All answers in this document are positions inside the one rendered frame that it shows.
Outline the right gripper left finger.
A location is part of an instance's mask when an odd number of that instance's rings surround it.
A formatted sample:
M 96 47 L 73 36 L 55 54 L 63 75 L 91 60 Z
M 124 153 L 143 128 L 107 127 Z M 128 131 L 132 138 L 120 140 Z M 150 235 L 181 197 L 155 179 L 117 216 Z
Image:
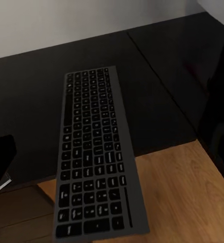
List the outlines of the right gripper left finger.
M 0 137 L 0 179 L 17 154 L 13 135 Z

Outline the notebook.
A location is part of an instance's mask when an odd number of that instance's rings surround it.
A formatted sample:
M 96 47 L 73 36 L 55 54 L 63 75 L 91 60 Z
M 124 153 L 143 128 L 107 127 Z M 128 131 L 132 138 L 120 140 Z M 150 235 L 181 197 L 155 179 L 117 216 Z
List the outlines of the notebook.
M 10 183 L 12 180 L 7 175 L 7 172 L 4 173 L 2 178 L 0 179 L 0 189 L 2 189 L 4 186 L 6 186 L 8 183 Z

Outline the monitor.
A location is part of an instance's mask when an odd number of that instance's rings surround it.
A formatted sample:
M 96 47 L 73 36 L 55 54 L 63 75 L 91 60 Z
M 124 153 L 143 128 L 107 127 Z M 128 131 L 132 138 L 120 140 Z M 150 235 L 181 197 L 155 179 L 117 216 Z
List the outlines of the monitor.
M 196 0 L 210 15 L 224 25 L 224 0 Z M 206 90 L 209 92 L 203 116 L 216 121 L 224 115 L 224 44 L 213 77 L 208 79 Z

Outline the keyboard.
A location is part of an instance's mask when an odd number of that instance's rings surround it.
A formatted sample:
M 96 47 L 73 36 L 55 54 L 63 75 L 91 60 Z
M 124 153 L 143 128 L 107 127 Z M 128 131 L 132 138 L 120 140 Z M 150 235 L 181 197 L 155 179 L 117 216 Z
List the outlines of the keyboard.
M 148 233 L 116 66 L 67 73 L 52 243 Z

